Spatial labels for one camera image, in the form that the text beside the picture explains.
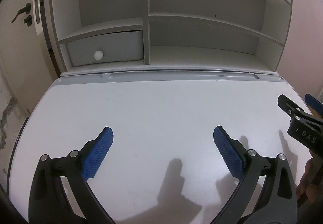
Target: black door handle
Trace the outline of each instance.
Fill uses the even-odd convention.
[[[33,23],[33,18],[31,17],[31,15],[27,16],[24,19],[24,23],[27,24],[27,26],[31,26],[31,24]]]
[[[22,13],[28,14],[30,12],[30,10],[31,10],[31,4],[30,3],[27,3],[24,8],[19,9],[18,13],[16,14],[15,18],[13,19],[13,21],[11,21],[11,23],[13,23],[20,14],[22,14]]]

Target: blue gripper pad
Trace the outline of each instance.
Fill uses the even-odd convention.
[[[314,98],[310,94],[306,94],[304,97],[304,100],[306,105],[309,105],[317,113],[323,116],[323,104],[321,102],[319,102],[316,98]]]
[[[95,176],[105,155],[108,153],[113,143],[113,132],[111,128],[102,132],[101,138],[96,142],[92,150],[82,163],[82,178],[86,182]]]
[[[241,180],[244,176],[244,161],[232,145],[232,139],[221,126],[214,129],[213,139],[231,175]]]

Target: desk surface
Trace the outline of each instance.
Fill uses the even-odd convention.
[[[28,199],[42,154],[66,156],[112,128],[114,143],[88,183],[122,224],[204,223],[237,185],[213,142],[222,125],[261,156],[284,153],[296,184],[311,157],[287,134],[290,118],[280,94],[307,107],[285,82],[143,81],[57,85],[29,119],[10,177],[10,199],[28,218]],[[264,178],[245,213],[252,211]]]

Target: pink wall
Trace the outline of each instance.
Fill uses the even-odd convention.
[[[304,98],[323,87],[323,0],[293,0],[292,21],[278,73]]]

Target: textured rubber pad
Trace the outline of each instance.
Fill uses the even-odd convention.
[[[84,181],[95,176],[112,143],[113,132],[112,129],[107,128],[101,138],[96,142],[93,149],[83,160],[81,174]]]
[[[230,137],[221,126],[214,129],[213,139],[231,175],[241,180],[244,176],[243,161],[230,143]]]

